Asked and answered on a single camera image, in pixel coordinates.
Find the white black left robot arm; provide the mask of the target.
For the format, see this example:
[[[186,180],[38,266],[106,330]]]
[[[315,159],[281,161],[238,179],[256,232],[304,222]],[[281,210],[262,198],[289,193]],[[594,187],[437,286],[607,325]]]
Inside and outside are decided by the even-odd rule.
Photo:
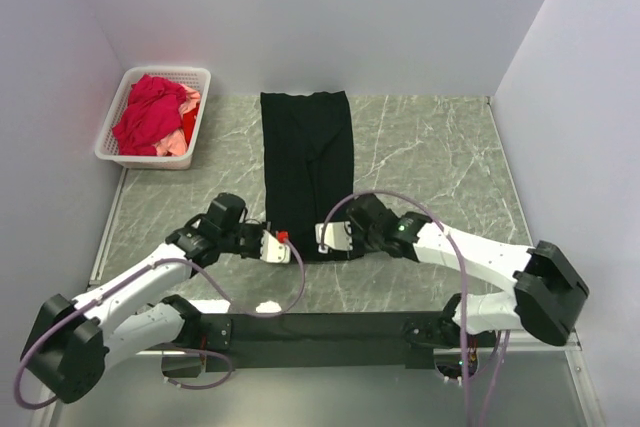
[[[169,289],[203,274],[223,254],[281,261],[288,257],[267,224],[245,219],[240,197],[222,193],[206,212],[174,230],[144,260],[107,283],[73,299],[56,294],[40,308],[20,358],[14,398],[35,409],[21,393],[30,372],[55,399],[73,403],[118,363],[148,348],[169,345],[198,357],[219,357],[230,327],[214,328],[202,312]]]

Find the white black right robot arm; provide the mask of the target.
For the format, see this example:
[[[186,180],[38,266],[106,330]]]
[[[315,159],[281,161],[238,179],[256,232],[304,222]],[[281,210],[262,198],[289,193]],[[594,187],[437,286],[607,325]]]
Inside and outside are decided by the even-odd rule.
[[[438,324],[449,345],[489,331],[524,330],[562,347],[589,297],[586,282],[551,242],[501,243],[451,228],[423,210],[398,216],[374,194],[351,201],[346,213],[373,250],[460,272],[460,291]]]

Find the black t shirt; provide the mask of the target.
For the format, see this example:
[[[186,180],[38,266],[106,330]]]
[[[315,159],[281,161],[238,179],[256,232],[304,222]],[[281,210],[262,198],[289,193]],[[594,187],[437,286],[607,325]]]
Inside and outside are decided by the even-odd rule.
[[[315,225],[353,193],[354,143],[346,93],[260,94],[266,221],[289,239],[308,264],[364,255],[318,251]]]

